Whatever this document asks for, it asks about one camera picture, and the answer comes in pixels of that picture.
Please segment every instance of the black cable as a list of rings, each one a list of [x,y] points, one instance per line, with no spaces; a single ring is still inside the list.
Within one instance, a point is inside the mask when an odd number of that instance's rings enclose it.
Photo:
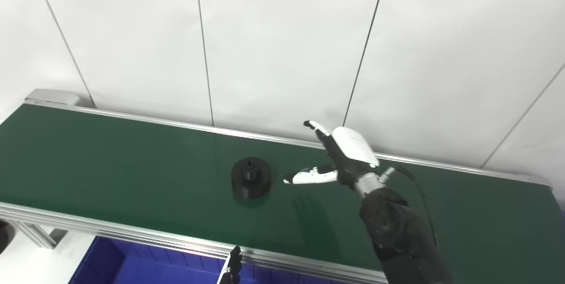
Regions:
[[[426,196],[424,195],[424,191],[420,187],[420,184],[418,184],[418,182],[416,181],[416,177],[414,177],[414,175],[412,175],[412,173],[410,173],[408,170],[406,170],[406,169],[404,169],[403,167],[400,167],[400,166],[396,166],[396,167],[393,167],[393,168],[395,170],[398,170],[404,176],[408,177],[408,179],[410,179],[412,181],[412,183],[414,183],[414,185],[416,186],[416,189],[418,189],[418,192],[420,193],[420,196],[422,197],[422,202],[424,203],[424,209],[426,209],[426,215],[428,216],[428,223],[429,223],[430,231],[432,232],[433,244],[437,247],[436,232],[433,229],[432,217],[430,217],[429,210],[428,210],[428,200],[426,200]]]

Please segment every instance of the blue plastic bin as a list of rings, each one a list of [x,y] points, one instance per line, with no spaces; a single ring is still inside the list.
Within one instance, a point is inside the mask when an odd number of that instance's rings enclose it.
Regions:
[[[224,260],[96,237],[69,284],[215,284]],[[241,284],[341,284],[243,264]]]

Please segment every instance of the black spool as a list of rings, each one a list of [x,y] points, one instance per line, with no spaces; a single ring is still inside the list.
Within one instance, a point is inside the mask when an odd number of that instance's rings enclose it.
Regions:
[[[232,168],[232,190],[245,199],[257,199],[271,188],[271,169],[262,159],[246,157]]]

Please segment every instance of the robotic arm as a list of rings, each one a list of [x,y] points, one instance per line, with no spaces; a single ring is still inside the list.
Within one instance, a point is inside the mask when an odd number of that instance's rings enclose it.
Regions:
[[[287,175],[285,183],[337,181],[361,197],[359,216],[373,242],[389,284],[451,284],[451,276],[418,215],[406,200],[384,184],[394,168],[374,173],[379,160],[356,131],[337,127],[329,133],[315,121],[305,121],[324,145],[333,165]]]

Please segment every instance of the black object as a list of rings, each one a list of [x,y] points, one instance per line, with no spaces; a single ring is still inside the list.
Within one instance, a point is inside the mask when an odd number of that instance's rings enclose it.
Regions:
[[[218,284],[239,284],[241,280],[239,272],[242,268],[242,258],[240,246],[236,246],[231,250],[230,255],[228,255],[228,265],[226,266],[230,268],[230,271],[224,272],[222,269],[222,275],[220,276],[220,280],[218,280]]]
[[[4,252],[8,243],[10,242],[10,236],[8,235],[8,223],[0,220],[0,253]]]
[[[396,192],[386,187],[371,191],[361,202],[359,217],[389,284],[452,283],[422,221]]]
[[[232,190],[245,199],[257,199],[271,188],[271,169],[262,159],[246,157],[232,168]]]

